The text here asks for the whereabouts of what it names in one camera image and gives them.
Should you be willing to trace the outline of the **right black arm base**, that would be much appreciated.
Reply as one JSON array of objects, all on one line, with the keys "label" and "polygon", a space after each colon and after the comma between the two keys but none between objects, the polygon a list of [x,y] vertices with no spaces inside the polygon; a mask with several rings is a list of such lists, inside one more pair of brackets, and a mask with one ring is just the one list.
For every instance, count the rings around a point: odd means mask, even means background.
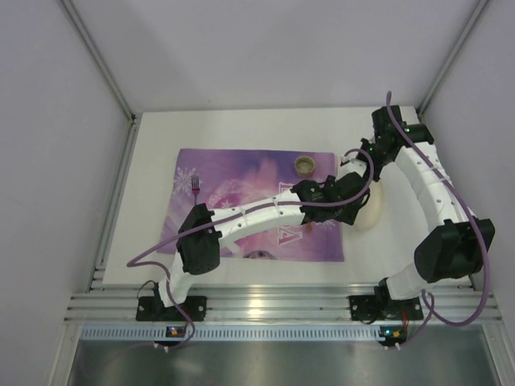
[{"label": "right black arm base", "polygon": [[377,321],[422,321],[423,312],[418,298],[393,300],[386,279],[373,287],[373,294],[348,297],[351,320],[372,324]]}]

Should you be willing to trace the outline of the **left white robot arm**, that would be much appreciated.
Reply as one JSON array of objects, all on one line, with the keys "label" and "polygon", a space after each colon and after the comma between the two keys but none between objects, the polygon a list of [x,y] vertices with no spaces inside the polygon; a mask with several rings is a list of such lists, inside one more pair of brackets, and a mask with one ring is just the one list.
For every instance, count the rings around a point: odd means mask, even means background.
[{"label": "left white robot arm", "polygon": [[354,224],[372,181],[371,172],[354,171],[339,179],[328,176],[323,183],[303,180],[271,198],[239,207],[194,206],[179,233],[159,244],[176,243],[172,266],[157,284],[163,305],[184,302],[194,277],[218,268],[221,249],[237,240],[272,228],[328,220]]}]

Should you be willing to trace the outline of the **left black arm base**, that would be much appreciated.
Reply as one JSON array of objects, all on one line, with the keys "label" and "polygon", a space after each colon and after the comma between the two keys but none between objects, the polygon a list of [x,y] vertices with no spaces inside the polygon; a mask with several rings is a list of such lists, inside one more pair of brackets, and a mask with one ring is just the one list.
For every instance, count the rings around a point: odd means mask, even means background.
[{"label": "left black arm base", "polygon": [[185,314],[193,322],[202,322],[207,313],[207,298],[205,296],[187,296],[186,301],[177,307],[165,307],[159,294],[158,284],[152,282],[152,295],[138,294],[138,307],[135,319],[138,322],[186,322]]}]

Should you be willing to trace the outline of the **small beige cup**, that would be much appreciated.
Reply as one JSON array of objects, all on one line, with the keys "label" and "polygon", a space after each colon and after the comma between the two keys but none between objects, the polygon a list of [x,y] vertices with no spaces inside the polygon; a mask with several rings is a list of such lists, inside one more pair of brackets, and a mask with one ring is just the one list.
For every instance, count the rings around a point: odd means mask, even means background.
[{"label": "small beige cup", "polygon": [[295,159],[295,172],[301,178],[310,178],[316,168],[316,162],[312,157],[300,156]]}]

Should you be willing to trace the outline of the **iridescent purple fork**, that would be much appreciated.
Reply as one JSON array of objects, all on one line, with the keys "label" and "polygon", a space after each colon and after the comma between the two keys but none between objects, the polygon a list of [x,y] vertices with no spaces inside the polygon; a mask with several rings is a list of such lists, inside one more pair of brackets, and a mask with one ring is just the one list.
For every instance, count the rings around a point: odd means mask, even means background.
[{"label": "iridescent purple fork", "polygon": [[194,205],[197,205],[198,195],[200,193],[200,179],[198,175],[191,178],[192,195],[194,197]]}]

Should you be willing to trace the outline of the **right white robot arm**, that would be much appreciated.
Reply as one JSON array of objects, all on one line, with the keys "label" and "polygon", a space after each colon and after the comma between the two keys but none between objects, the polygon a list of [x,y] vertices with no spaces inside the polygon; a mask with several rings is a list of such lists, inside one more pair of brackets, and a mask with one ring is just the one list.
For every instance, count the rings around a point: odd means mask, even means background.
[{"label": "right white robot arm", "polygon": [[380,285],[394,301],[415,298],[443,279],[460,279],[483,268],[495,234],[489,219],[464,209],[445,171],[435,140],[424,124],[407,125],[399,106],[383,106],[372,114],[373,138],[361,148],[373,160],[374,181],[390,163],[407,177],[426,217],[428,235],[414,250],[412,263]]}]

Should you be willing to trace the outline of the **cream white plate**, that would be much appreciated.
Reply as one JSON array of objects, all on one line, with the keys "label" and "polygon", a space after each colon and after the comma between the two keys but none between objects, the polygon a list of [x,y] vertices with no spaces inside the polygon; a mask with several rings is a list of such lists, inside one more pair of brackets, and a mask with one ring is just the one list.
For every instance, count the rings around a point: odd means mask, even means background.
[{"label": "cream white plate", "polygon": [[372,182],[369,193],[369,200],[366,205],[359,210],[354,225],[352,226],[359,232],[365,232],[374,228],[381,219],[384,211],[385,192],[382,182]]}]

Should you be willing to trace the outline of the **purple Elsa placemat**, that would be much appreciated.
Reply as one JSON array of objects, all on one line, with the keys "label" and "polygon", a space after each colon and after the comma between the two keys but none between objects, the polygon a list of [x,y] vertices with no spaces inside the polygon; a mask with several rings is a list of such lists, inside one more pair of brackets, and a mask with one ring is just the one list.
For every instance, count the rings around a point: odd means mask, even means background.
[{"label": "purple Elsa placemat", "polygon": [[[191,178],[198,175],[197,203],[210,209],[231,208],[269,198],[292,188],[301,178],[295,172],[299,151],[181,149],[162,239],[174,236],[194,205]],[[344,259],[341,225],[335,221],[274,228],[237,240],[238,253],[227,248],[223,257],[256,260],[341,262]]]}]

